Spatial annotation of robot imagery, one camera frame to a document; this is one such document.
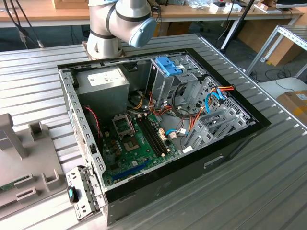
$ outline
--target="metal table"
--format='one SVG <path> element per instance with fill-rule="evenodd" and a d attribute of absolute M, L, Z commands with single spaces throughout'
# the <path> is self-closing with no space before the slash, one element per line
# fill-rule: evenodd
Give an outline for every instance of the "metal table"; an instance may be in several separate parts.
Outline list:
<path fill-rule="evenodd" d="M 271 122 L 236 158 L 120 220 L 113 230 L 302 229 L 307 224 L 307 138 L 303 124 L 207 41 L 158 37 L 127 55 L 194 48 Z M 60 88 L 57 64 L 87 60 L 81 45 L 0 53 L 0 112 L 14 129 L 49 126 L 63 170 L 82 163 Z M 102 214 L 78 223 L 66 191 L 0 222 L 0 229 L 107 229 Z"/>
<path fill-rule="evenodd" d="M 270 48 L 268 54 L 265 57 L 262 57 L 264 52 L 268 49 L 268 47 L 273 43 L 276 36 L 280 34 L 277 41 L 274 43 L 274 45 Z M 298 46 L 302 47 L 304 50 L 307 51 L 307 26 L 306 25 L 278 25 L 275 27 L 274 31 L 268 38 L 268 40 L 265 42 L 259 53 L 256 55 L 248 69 L 246 70 L 246 74 L 250 75 L 250 73 L 253 71 L 254 66 L 257 64 L 259 60 L 261 62 L 265 62 L 271 54 L 275 51 L 278 44 L 277 42 L 281 41 L 283 37 L 288 38 L 289 40 L 293 41 Z M 304 67 L 294 76 L 295 78 L 298 78 L 305 70 L 307 69 L 307 64 L 304 65 Z"/>

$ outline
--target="motherboard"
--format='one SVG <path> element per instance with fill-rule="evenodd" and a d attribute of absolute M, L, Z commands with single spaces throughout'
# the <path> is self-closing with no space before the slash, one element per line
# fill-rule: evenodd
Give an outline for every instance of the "motherboard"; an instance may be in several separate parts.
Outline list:
<path fill-rule="evenodd" d="M 99 146 L 106 164 L 103 179 L 107 186 L 179 155 L 170 140 L 161 140 L 160 123 L 153 114 L 132 118 L 131 125 L 123 121 L 117 125 L 119 128 L 113 123 L 103 127 L 103 141 Z M 123 137 L 118 134 L 118 130 L 123 132 L 131 126 L 134 134 Z"/>

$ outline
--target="chip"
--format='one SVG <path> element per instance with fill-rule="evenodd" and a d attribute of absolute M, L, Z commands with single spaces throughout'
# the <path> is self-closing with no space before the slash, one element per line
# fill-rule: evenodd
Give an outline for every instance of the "chip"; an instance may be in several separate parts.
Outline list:
<path fill-rule="evenodd" d="M 124 139 L 124 146 L 127 152 L 138 149 L 139 143 L 135 137 L 128 137 Z"/>

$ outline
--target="ram slot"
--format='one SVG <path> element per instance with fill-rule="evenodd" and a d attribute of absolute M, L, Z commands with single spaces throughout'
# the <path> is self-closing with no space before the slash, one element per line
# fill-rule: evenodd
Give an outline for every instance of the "ram slot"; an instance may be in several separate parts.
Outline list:
<path fill-rule="evenodd" d="M 156 157 L 161 157 L 162 153 L 167 154 L 166 147 L 164 146 L 163 142 L 156 134 L 154 128 L 152 127 L 148 119 L 137 120 L 137 123 L 141 128 L 149 145 L 152 147 Z"/>

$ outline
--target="yellow cable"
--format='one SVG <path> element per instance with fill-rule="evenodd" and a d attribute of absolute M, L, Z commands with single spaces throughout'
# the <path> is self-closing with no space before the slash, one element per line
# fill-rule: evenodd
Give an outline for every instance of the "yellow cable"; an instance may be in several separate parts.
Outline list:
<path fill-rule="evenodd" d="M 133 109 L 139 109 L 142 106 L 142 102 L 143 102 L 143 97 L 141 97 L 140 103 L 138 104 L 138 106 L 134 107 Z"/>

